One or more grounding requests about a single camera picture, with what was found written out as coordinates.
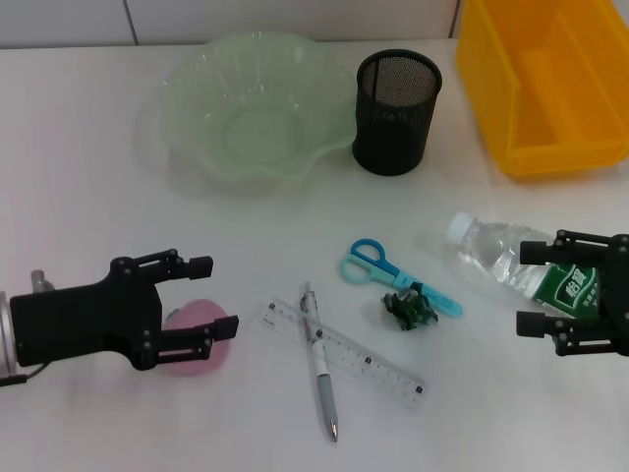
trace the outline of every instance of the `pink sponge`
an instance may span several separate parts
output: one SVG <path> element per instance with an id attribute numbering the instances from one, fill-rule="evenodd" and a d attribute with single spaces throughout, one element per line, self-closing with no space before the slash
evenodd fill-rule
<path id="1" fill-rule="evenodd" d="M 164 329 L 179 329 L 212 323 L 218 318 L 224 318 L 225 311 L 209 300 L 194 300 L 172 313 L 166 319 Z M 220 367 L 227 356 L 230 341 L 220 341 L 212 344 L 209 359 L 206 361 L 190 361 L 170 364 L 172 372 L 180 376 L 198 376 L 207 374 Z"/>

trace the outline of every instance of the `yellow plastic bin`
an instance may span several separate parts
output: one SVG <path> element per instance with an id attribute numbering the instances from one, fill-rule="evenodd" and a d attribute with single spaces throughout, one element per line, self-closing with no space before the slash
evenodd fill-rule
<path id="1" fill-rule="evenodd" d="M 505 173 L 627 155 L 629 34 L 609 0 L 466 0 L 457 65 Z"/>

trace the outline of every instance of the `silver pen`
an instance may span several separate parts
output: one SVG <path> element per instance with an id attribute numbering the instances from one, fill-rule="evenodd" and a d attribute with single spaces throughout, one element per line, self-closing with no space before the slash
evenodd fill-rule
<path id="1" fill-rule="evenodd" d="M 311 290 L 309 282 L 304 284 L 304 297 L 300 307 L 313 320 L 318 321 L 315 293 Z M 338 441 L 338 416 L 336 414 L 336 405 L 334 404 L 334 393 L 332 392 L 332 379 L 327 370 L 325 346 L 323 345 L 323 339 L 318 337 L 317 332 L 313 332 L 313 327 L 308 320 L 306 320 L 306 331 L 314 354 L 316 388 L 318 390 L 318 399 L 321 402 L 323 422 L 325 423 L 325 428 L 329 430 L 332 440 L 336 443 Z"/>

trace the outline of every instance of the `blue scissors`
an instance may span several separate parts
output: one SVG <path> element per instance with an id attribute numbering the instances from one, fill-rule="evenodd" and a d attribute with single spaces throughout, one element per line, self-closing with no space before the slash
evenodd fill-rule
<path id="1" fill-rule="evenodd" d="M 358 250 L 361 246 L 375 248 L 379 254 L 379 259 L 373 260 L 361 253 Z M 359 266 L 365 269 L 367 274 L 364 276 L 353 275 L 347 270 L 348 265 Z M 429 287 L 410 273 L 406 273 L 391 264 L 386 259 L 382 245 L 373 239 L 361 239 L 352 245 L 350 254 L 341 261 L 341 273 L 351 283 L 363 284 L 375 281 L 393 287 L 396 290 L 404 290 L 409 288 L 413 282 L 419 282 L 423 285 L 422 293 L 428 297 L 433 307 L 451 318 L 460 318 L 463 315 L 463 307 L 459 303 Z"/>

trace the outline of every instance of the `green label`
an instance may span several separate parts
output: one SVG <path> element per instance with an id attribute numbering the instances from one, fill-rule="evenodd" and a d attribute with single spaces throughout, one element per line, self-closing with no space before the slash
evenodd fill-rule
<path id="1" fill-rule="evenodd" d="M 597 270 L 577 265 L 552 265 L 533 298 L 577 319 L 598 318 Z"/>

